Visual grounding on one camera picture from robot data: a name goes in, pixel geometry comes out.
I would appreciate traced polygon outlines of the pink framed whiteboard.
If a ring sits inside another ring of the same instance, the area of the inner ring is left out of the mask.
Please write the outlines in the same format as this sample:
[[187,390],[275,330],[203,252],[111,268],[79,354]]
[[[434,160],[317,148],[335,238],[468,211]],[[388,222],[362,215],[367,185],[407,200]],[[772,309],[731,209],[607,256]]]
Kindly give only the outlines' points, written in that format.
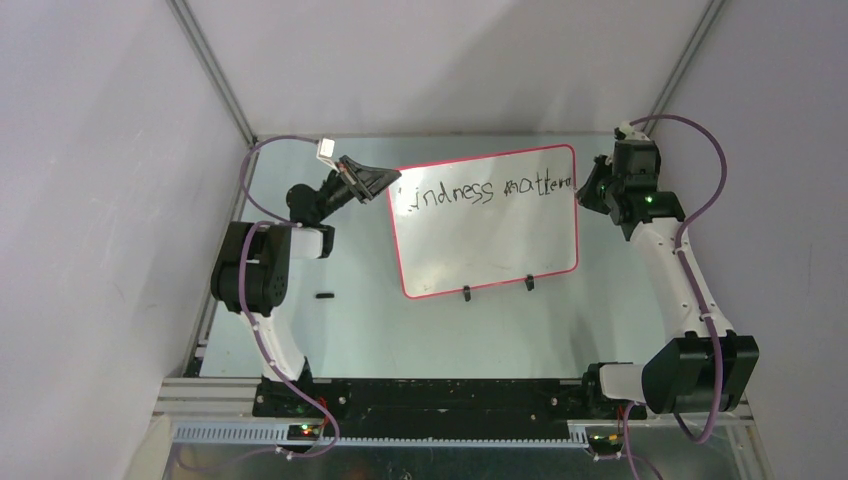
[[388,190],[409,299],[567,274],[579,265],[577,155],[556,144],[403,167]]

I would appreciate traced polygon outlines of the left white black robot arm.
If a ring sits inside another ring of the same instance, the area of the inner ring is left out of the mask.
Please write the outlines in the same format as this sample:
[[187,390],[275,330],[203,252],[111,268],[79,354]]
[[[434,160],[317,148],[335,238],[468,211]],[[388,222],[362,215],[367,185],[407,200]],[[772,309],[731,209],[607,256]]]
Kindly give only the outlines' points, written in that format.
[[289,219],[232,221],[227,227],[210,279],[211,294],[251,330],[265,363],[263,376],[286,381],[277,402],[292,416],[312,411],[316,390],[299,379],[306,355],[274,318],[287,295],[290,264],[328,258],[335,228],[325,220],[353,200],[369,203],[401,177],[397,169],[369,167],[342,156],[318,188],[296,184],[289,189]]

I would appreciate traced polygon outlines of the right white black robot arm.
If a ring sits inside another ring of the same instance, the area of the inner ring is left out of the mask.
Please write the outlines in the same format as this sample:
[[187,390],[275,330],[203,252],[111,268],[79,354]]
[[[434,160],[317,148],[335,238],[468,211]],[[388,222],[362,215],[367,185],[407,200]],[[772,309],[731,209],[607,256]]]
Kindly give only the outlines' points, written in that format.
[[580,206],[609,216],[640,254],[660,311],[666,345],[646,364],[593,365],[598,380],[581,392],[585,411],[606,418],[622,401],[656,414],[734,410],[759,359],[750,335],[739,335],[705,284],[681,232],[677,196],[658,188],[661,156],[650,140],[619,140],[595,158]]

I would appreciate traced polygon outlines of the right circuit board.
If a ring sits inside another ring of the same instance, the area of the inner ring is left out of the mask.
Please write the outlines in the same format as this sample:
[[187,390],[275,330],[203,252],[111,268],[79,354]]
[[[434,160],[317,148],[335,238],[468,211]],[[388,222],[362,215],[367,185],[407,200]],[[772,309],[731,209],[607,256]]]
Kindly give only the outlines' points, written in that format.
[[588,438],[588,449],[599,456],[616,456],[623,449],[623,436],[619,434],[592,435]]

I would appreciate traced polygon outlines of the circuit board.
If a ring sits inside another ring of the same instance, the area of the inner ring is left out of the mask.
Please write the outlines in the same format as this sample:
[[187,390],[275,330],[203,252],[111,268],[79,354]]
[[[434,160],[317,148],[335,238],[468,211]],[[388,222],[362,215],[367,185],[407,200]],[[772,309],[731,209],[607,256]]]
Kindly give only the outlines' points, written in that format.
[[321,439],[323,427],[320,424],[290,424],[286,432],[286,440],[289,442],[314,442]]
[[619,434],[592,435],[588,438],[588,449],[599,456],[616,456],[623,449],[623,436]]

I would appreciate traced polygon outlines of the left circuit board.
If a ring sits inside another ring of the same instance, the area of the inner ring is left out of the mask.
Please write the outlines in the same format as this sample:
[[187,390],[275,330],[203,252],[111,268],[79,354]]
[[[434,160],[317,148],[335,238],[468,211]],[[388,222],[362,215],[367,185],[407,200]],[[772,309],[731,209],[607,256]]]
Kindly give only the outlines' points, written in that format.
[[290,424],[286,432],[286,440],[289,442],[314,442],[321,439],[323,427],[320,424]]

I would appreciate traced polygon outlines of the white object at corner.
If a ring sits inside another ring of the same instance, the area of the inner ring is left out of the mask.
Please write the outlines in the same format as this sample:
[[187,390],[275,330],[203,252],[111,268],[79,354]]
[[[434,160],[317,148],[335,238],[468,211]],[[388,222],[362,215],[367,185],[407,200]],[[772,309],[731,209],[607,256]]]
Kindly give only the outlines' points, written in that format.
[[160,480],[167,469],[173,445],[173,421],[170,416],[155,417],[127,468],[127,480]]

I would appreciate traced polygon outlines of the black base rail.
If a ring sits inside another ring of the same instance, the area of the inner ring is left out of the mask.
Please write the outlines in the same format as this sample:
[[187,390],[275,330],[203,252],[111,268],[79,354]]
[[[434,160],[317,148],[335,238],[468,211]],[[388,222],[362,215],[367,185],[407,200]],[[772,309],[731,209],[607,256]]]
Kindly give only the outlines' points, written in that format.
[[344,439],[570,440],[577,421],[620,420],[626,401],[604,397],[594,380],[262,379],[252,414],[312,418],[331,413]]

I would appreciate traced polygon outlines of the aluminium frame profile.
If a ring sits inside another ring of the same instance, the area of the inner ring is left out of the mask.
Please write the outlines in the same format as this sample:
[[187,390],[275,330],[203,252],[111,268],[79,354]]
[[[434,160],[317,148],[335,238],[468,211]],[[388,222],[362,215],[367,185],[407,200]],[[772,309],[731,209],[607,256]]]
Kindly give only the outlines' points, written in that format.
[[259,383],[259,378],[166,378],[152,416],[185,421],[250,419]]

